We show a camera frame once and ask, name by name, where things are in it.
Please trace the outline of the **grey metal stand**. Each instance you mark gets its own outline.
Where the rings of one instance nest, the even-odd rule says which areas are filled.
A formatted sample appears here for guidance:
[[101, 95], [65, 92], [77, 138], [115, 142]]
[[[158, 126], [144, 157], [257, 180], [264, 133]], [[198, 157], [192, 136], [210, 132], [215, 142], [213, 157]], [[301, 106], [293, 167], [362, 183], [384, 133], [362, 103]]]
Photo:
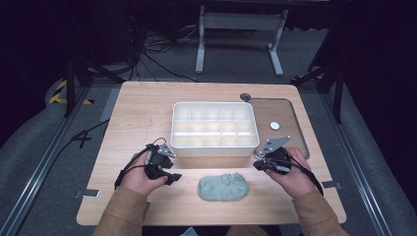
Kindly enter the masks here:
[[208, 12], [206, 7], [202, 5], [199, 16], [199, 46], [195, 67], [196, 73], [201, 74], [204, 71], [206, 30], [262, 30], [274, 32], [274, 40], [268, 44], [268, 53], [275, 74], [278, 77], [282, 77], [283, 69], [280, 64], [277, 47], [284, 31], [287, 15], [287, 10], [283, 10], [277, 15], [216, 13]]

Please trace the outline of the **green sock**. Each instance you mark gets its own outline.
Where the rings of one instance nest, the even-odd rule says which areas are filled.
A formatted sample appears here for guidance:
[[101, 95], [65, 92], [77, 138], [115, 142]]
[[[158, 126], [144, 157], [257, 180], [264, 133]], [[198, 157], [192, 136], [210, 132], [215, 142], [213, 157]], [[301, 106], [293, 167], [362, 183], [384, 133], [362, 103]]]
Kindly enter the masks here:
[[236, 201], [249, 193], [249, 183], [240, 173], [205, 176], [199, 181], [197, 190], [205, 201]]

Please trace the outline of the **grey metal floor rail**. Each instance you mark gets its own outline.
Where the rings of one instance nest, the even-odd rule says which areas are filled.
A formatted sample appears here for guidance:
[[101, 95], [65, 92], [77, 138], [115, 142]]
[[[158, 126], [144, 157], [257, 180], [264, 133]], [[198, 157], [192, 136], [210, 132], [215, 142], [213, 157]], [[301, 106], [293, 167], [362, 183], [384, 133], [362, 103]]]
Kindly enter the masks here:
[[69, 130], [70, 125], [76, 117], [78, 111], [82, 107], [89, 91], [90, 88], [81, 87], [73, 104], [67, 104], [69, 113], [60, 122], [46, 151], [26, 182], [22, 193], [5, 220], [3, 226], [0, 228], [0, 236], [17, 236], [19, 234], [19, 231], [29, 215], [50, 169], [58, 156], [58, 148], [60, 148], [64, 136]]
[[334, 128], [336, 135], [341, 142], [343, 151], [347, 158], [347, 165], [357, 186], [358, 192], [365, 205], [365, 208], [370, 215], [371, 221], [376, 229], [378, 236], [392, 236], [387, 221], [381, 211], [381, 208], [376, 200], [374, 191], [372, 190], [364, 171], [362, 170], [360, 163], [353, 151], [351, 144], [349, 143], [347, 136], [343, 130], [341, 124], [339, 124], [333, 116], [332, 104], [330, 98], [325, 94], [319, 95], [326, 115], [328, 116], [331, 126]]

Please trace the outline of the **black tripod stand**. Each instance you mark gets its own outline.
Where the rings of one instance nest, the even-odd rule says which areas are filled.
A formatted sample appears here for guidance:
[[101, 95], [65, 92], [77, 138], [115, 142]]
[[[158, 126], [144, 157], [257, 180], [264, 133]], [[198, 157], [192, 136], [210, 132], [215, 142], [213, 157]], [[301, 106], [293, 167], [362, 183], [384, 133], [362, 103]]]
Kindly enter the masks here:
[[342, 73], [342, 67], [339, 64], [326, 65], [313, 70], [307, 75], [296, 76], [291, 80], [290, 84], [298, 87], [318, 77], [322, 77], [316, 85], [316, 91], [318, 93], [328, 93], [331, 88], [334, 88], [332, 114], [336, 122], [340, 124], [344, 76]]
[[65, 118], [68, 118], [76, 106], [75, 81], [79, 81], [82, 87], [92, 85], [92, 75], [89, 68], [95, 69], [99, 74], [109, 78], [117, 84], [123, 84], [124, 80], [105, 69], [101, 65], [79, 55], [72, 56], [67, 65], [67, 105]]

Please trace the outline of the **person's right hand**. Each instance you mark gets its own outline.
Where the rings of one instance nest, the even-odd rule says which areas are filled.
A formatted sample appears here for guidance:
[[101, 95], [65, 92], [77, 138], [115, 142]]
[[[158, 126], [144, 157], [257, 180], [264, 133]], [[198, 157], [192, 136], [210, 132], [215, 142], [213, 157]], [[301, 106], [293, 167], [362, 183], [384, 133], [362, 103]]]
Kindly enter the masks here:
[[[310, 170], [310, 165], [300, 149], [296, 147], [287, 147], [286, 151], [292, 157], [292, 162], [299, 163], [301, 166]], [[269, 169], [266, 171], [266, 174], [278, 183], [292, 199], [301, 198], [309, 193], [317, 191], [312, 180], [297, 167], [292, 167], [290, 172], [286, 175], [280, 175]]]

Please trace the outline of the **white divided storage box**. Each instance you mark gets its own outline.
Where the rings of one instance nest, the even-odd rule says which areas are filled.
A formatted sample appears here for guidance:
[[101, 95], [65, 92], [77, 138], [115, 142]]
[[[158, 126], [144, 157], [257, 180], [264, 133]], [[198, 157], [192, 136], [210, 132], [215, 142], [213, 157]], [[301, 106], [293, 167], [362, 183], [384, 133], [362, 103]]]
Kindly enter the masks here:
[[250, 156], [260, 144], [253, 106], [246, 102], [177, 102], [170, 143], [178, 157]]

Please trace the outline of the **person's leg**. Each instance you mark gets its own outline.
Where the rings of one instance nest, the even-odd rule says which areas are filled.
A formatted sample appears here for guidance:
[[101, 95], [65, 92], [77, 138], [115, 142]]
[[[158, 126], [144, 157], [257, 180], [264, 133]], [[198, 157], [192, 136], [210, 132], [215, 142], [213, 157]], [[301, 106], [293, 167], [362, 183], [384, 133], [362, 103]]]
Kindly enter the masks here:
[[268, 236], [268, 234], [258, 225], [233, 225], [226, 236]]

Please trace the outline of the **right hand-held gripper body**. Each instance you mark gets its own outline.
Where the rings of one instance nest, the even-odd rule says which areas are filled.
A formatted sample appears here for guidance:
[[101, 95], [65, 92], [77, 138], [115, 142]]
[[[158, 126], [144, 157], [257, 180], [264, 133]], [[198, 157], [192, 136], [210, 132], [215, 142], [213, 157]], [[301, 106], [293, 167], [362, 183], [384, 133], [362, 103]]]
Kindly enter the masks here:
[[283, 146], [290, 140], [290, 136], [267, 139], [265, 146], [259, 151], [257, 158], [269, 158], [269, 161], [267, 162], [269, 170], [272, 170], [275, 173], [288, 173], [291, 169], [291, 161]]

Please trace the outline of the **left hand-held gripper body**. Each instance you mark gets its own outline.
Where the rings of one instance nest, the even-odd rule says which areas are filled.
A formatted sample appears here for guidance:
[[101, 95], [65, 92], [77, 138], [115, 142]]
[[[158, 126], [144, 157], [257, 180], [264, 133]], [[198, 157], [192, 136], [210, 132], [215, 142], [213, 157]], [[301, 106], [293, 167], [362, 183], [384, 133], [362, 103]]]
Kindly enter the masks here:
[[161, 146], [148, 144], [147, 148], [149, 153], [146, 158], [145, 171], [149, 179], [156, 180], [162, 176], [166, 176], [168, 172], [164, 171], [164, 168], [160, 166], [164, 159], [172, 159], [176, 157], [176, 154], [169, 149], [167, 144]]

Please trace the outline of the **clear box lid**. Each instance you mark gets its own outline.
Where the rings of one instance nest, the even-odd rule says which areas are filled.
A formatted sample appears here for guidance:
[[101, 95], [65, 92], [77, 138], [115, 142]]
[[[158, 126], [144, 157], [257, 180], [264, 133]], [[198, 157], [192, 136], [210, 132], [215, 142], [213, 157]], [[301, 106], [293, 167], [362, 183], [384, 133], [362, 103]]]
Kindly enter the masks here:
[[[249, 103], [253, 106], [260, 138], [256, 153], [259, 153], [265, 146], [267, 139], [290, 136], [291, 140], [284, 146], [286, 148], [299, 148], [306, 158], [310, 157], [295, 110], [288, 99], [253, 97], [249, 100]], [[273, 130], [269, 126], [271, 122], [277, 122], [280, 128]]]

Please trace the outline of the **person's left hand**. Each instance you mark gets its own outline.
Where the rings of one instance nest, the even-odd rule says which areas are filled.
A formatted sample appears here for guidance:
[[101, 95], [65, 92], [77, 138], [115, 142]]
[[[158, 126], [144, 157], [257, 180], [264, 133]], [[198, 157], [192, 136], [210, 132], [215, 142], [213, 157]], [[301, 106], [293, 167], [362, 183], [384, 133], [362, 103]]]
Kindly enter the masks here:
[[162, 187], [167, 181], [167, 177], [162, 176], [151, 180], [144, 168], [146, 159], [144, 154], [136, 159], [129, 171], [124, 175], [120, 186], [147, 197], [152, 191]]

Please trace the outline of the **yellow black floor tape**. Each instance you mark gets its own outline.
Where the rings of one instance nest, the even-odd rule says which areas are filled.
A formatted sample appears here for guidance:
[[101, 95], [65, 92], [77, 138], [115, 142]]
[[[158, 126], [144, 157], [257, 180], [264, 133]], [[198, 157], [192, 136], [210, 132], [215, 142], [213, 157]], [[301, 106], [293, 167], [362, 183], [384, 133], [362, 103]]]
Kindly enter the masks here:
[[60, 103], [60, 104], [66, 104], [67, 99], [61, 97], [61, 93], [64, 90], [64, 88], [67, 85], [67, 80], [62, 79], [61, 82], [58, 84], [57, 88], [55, 89], [55, 92], [51, 95], [49, 99], [49, 103]]

